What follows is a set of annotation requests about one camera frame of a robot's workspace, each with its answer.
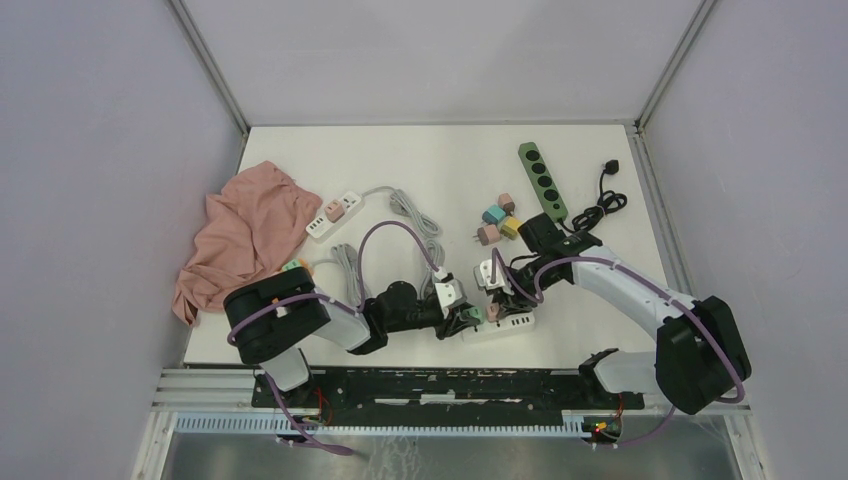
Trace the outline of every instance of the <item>pink towel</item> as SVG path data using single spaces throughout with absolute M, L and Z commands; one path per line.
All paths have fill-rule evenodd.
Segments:
M 191 325 L 198 309 L 220 312 L 230 292 L 277 272 L 320 206 L 318 195 L 267 161 L 230 179 L 221 195 L 207 195 L 208 221 L 177 278 L 174 313 Z

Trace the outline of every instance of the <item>power strip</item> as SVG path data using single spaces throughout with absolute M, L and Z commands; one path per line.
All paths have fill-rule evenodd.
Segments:
M 330 238 L 333 232 L 347 223 L 356 212 L 362 210 L 362 207 L 365 206 L 365 199 L 354 192 L 345 193 L 339 201 L 342 204 L 342 208 L 345 209 L 345 214 L 336 223 L 327 219 L 327 215 L 322 208 L 321 214 L 306 226 L 306 233 L 315 239 L 316 242 L 323 243 L 324 240 Z
M 565 201 L 545 165 L 545 159 L 539 153 L 539 147 L 533 142 L 522 143 L 518 146 L 518 158 L 524 165 L 524 171 L 527 172 L 527 178 L 530 179 L 530 185 L 536 192 L 542 210 L 555 222 L 565 220 L 568 217 L 568 209 L 565 208 Z
M 536 317 L 533 312 L 516 313 L 497 322 L 483 322 L 476 327 L 462 331 L 462 341 L 466 343 L 483 342 L 495 338 L 510 337 L 533 331 L 536 328 Z

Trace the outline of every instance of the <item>tabletop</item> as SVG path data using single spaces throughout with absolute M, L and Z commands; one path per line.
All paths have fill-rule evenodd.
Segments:
M 255 127 L 239 171 L 270 160 L 298 185 L 320 195 L 324 204 L 349 190 L 362 194 L 382 185 L 403 189 L 419 210 L 441 225 L 445 268 L 463 283 L 471 303 L 484 306 L 487 297 L 477 291 L 472 275 L 475 265 L 491 258 L 491 247 L 473 238 L 482 212 L 504 192 L 514 199 L 517 218 L 542 212 L 518 159 L 518 146 L 525 142 L 538 145 L 572 216 L 594 204 L 603 163 L 618 159 L 621 169 L 605 179 L 604 188 L 626 194 L 628 205 L 603 219 L 592 233 L 624 261 L 666 281 L 621 125 Z M 369 195 L 363 210 L 331 238 L 321 244 L 308 238 L 298 256 L 307 261 L 329 258 L 330 248 L 340 243 L 358 248 L 365 232 L 387 219 L 404 220 L 389 209 L 387 193 Z M 507 262 L 529 253 L 520 239 L 503 239 L 495 246 Z M 424 266 L 408 234 L 387 227 L 369 240 L 363 270 L 376 295 L 396 280 L 417 287 Z M 328 294 L 345 298 L 338 266 L 317 266 L 314 280 Z M 317 337 L 304 339 L 299 347 L 311 365 L 442 368 L 576 368 L 606 348 L 655 348 L 650 337 L 614 307 L 565 282 L 548 289 L 545 303 L 534 313 L 532 332 L 480 343 L 464 343 L 460 335 L 440 341 L 427 328 L 390 334 L 387 347 L 363 356 Z M 240 364 L 235 347 L 226 343 L 230 327 L 225 315 L 200 312 L 198 318 L 184 362 Z

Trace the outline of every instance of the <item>white power strip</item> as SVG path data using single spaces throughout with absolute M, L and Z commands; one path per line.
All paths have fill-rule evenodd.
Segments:
M 517 313 L 504 317 L 497 322 L 483 322 L 476 327 L 466 328 L 462 331 L 462 341 L 466 343 L 483 342 L 530 332 L 534 328 L 536 328 L 536 317 L 533 312 Z
M 362 210 L 362 207 L 365 206 L 365 199 L 354 192 L 345 193 L 339 201 L 342 204 L 342 208 L 345 209 L 345 214 L 336 223 L 327 219 L 327 215 L 322 208 L 321 213 L 315 217 L 315 220 L 312 220 L 312 223 L 306 226 L 306 233 L 314 238 L 316 242 L 323 243 L 324 240 L 330 238 L 333 232 L 347 223 L 356 212 Z

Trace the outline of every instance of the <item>lavender wall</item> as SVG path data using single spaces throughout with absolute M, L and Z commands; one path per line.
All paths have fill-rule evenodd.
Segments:
M 774 478 L 844 478 L 848 3 L 724 1 L 648 144 L 698 293 L 734 308 Z
M 239 136 L 163 1 L 0 7 L 0 471 L 125 478 Z
M 699 0 L 186 0 L 254 125 L 625 119 Z

